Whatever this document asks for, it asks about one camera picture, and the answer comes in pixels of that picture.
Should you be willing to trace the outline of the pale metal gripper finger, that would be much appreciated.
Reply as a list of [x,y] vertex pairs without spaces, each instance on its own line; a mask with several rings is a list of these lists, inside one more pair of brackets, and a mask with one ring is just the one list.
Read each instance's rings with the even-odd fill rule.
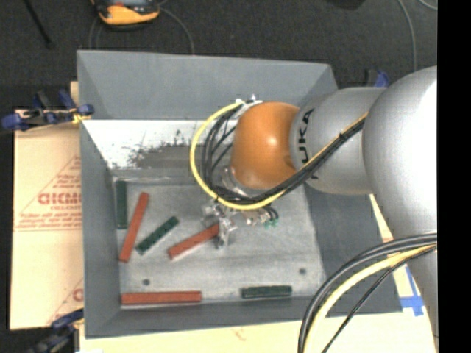
[[235,222],[228,217],[219,219],[219,232],[216,237],[216,248],[222,249],[230,244],[232,233],[236,230]]
[[208,202],[201,206],[201,214],[203,227],[218,226],[222,216],[222,207],[220,203]]

